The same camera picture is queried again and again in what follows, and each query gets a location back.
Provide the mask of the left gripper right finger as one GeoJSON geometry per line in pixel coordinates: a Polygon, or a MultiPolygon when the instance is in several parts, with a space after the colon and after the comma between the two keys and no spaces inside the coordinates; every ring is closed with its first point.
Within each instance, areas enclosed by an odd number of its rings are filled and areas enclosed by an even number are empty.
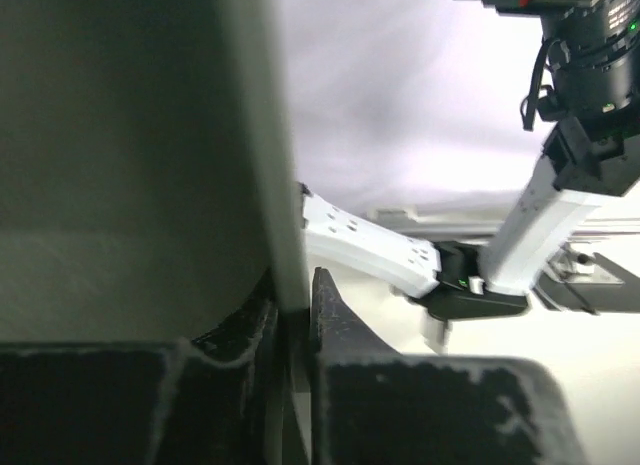
{"type": "Polygon", "coordinates": [[[522,359],[403,355],[312,280],[316,464],[583,464],[564,396],[522,359]]]}

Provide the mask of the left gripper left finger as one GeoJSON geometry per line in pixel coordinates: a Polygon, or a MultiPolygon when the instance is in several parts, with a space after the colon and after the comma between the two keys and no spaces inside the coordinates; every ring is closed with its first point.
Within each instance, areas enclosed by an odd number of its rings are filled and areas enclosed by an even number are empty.
{"type": "Polygon", "coordinates": [[[192,340],[4,344],[2,462],[263,463],[277,317],[264,279],[192,340]]]}

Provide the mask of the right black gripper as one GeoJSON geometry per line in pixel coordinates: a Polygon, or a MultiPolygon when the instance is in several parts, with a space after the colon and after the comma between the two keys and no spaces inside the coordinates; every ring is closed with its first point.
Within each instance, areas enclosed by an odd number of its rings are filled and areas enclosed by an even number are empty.
{"type": "Polygon", "coordinates": [[[540,19],[541,45],[521,102],[535,117],[599,120],[639,100],[639,0],[479,0],[501,15],[540,19]]]}

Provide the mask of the large metal tray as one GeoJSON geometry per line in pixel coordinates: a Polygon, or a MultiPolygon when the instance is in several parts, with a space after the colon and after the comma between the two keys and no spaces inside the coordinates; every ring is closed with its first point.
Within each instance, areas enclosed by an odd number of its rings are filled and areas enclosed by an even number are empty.
{"type": "Polygon", "coordinates": [[[1,0],[1,348],[192,340],[261,280],[264,462],[305,461],[300,195],[273,0],[1,0]]]}

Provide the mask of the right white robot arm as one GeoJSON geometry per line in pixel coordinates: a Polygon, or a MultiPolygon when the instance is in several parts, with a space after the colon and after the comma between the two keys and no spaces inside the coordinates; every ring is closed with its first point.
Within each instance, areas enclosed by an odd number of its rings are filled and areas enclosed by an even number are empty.
{"type": "Polygon", "coordinates": [[[570,236],[639,181],[639,0],[477,0],[534,16],[541,45],[519,112],[552,124],[532,176],[485,246],[414,239],[301,188],[307,249],[393,286],[438,324],[523,313],[542,274],[568,285],[590,256],[570,236]]]}

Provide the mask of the aluminium rail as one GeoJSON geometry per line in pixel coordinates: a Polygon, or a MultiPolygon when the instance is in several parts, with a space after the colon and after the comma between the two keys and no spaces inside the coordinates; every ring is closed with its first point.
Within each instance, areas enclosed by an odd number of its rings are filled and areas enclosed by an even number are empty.
{"type": "MultiPolygon", "coordinates": [[[[415,207],[369,211],[365,217],[384,228],[432,241],[487,239],[494,236],[509,213],[508,207],[424,211],[415,207]]],[[[638,236],[638,218],[589,218],[577,225],[572,239],[605,240],[616,236],[638,236]]]]}

